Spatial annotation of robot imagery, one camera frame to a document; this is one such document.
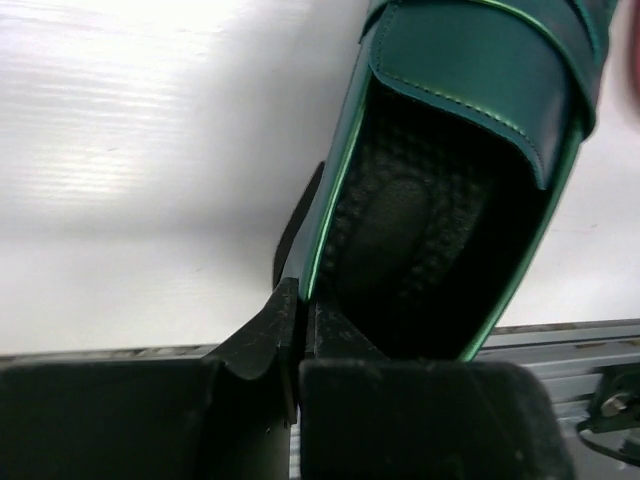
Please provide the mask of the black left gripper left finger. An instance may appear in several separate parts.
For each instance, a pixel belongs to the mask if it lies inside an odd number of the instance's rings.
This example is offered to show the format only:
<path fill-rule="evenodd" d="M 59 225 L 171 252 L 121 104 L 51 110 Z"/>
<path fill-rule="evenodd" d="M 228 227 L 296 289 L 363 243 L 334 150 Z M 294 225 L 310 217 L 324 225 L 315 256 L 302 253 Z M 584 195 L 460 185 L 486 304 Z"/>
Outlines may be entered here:
<path fill-rule="evenodd" d="M 219 345 L 5 356 L 5 479 L 285 479 L 297 284 Z"/>

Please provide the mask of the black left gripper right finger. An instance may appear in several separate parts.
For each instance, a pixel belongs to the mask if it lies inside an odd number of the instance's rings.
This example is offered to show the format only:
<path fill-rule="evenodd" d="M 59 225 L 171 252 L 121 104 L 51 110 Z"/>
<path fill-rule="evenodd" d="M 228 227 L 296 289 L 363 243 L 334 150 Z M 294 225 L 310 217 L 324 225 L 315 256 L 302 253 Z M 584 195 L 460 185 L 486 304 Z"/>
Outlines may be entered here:
<path fill-rule="evenodd" d="M 550 398 L 504 362 L 386 358 L 328 300 L 299 368 L 305 479 L 569 479 Z"/>

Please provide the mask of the green leather loafer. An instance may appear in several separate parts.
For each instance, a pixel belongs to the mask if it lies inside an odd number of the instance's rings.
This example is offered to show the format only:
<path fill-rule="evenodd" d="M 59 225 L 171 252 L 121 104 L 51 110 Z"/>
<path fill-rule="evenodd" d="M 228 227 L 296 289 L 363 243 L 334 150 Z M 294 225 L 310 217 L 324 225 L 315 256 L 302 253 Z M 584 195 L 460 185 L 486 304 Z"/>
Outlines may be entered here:
<path fill-rule="evenodd" d="M 469 360 L 596 124 L 613 1 L 373 1 L 273 281 L 383 354 Z"/>

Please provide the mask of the colourful pink slide sandal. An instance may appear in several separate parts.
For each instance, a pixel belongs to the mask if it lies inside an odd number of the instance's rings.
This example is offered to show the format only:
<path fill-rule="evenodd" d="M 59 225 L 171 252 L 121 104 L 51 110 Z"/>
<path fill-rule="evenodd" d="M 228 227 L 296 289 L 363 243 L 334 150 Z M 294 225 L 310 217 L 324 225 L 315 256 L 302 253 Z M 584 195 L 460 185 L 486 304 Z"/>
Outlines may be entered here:
<path fill-rule="evenodd" d="M 631 80 L 635 1 L 619 1 L 609 27 L 610 47 L 598 106 L 598 129 L 639 134 L 639 106 Z"/>

